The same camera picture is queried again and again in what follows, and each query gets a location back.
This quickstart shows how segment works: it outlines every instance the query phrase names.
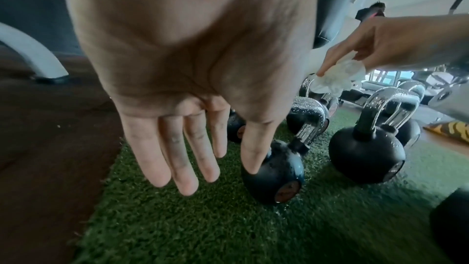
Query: dark floor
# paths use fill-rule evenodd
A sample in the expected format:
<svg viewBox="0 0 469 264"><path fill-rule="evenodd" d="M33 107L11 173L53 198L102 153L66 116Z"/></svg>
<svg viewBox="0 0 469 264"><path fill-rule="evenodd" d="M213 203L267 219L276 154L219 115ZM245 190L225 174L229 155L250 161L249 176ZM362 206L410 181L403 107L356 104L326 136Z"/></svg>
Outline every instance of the dark floor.
<svg viewBox="0 0 469 264"><path fill-rule="evenodd" d="M0 58L0 263L73 258L120 149L119 116L88 61L61 59L67 85L40 85Z"/></svg>

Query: artificial turf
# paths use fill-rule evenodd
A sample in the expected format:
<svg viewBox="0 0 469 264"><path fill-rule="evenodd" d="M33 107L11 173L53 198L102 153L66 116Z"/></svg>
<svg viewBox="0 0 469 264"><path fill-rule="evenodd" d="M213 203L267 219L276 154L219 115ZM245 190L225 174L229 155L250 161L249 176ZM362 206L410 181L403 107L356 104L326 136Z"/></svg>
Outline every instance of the artificial turf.
<svg viewBox="0 0 469 264"><path fill-rule="evenodd" d="M217 182L191 197L145 180L124 145L74 263L450 263L428 215L469 181L469 162L418 141L390 182L357 186L328 161L327 144L357 115L339 110L304 161L306 183L288 204L256 203L240 178L239 145L219 160ZM286 125L276 138L288 141Z"/></svg>

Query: hand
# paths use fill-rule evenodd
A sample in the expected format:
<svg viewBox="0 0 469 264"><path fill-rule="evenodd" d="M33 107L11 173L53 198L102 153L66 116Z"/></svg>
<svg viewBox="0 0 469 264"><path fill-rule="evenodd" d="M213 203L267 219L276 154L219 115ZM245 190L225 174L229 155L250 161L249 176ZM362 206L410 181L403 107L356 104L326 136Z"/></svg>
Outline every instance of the hand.
<svg viewBox="0 0 469 264"><path fill-rule="evenodd" d="M143 174L184 195L227 146L230 105L247 121L256 173L305 75L316 0L67 0L80 45L122 120ZM210 145L206 121L212 134Z"/></svg>
<svg viewBox="0 0 469 264"><path fill-rule="evenodd" d="M317 75L356 51L367 72L373 69L419 70L438 66L467 53L467 16L374 17L330 48Z"/></svg>

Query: dark wall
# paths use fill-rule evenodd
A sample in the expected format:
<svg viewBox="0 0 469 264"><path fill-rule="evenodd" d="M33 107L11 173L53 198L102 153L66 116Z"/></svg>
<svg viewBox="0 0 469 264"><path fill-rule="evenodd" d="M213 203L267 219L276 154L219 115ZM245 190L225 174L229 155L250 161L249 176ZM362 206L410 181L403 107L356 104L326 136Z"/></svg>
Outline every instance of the dark wall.
<svg viewBox="0 0 469 264"><path fill-rule="evenodd" d="M82 55L65 0L0 0L0 22L23 31L53 52Z"/></svg>

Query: white cloth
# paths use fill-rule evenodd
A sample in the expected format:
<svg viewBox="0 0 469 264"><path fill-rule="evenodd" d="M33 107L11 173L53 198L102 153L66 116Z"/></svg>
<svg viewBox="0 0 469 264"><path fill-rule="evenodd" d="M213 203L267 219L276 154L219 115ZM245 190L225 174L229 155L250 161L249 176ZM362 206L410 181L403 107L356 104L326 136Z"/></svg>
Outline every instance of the white cloth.
<svg viewBox="0 0 469 264"><path fill-rule="evenodd" d="M340 97L344 90L357 88L365 79L366 70L361 61L353 60L356 52L350 52L326 71L323 77L315 77L310 85L310 91L324 94L331 93Z"/></svg>

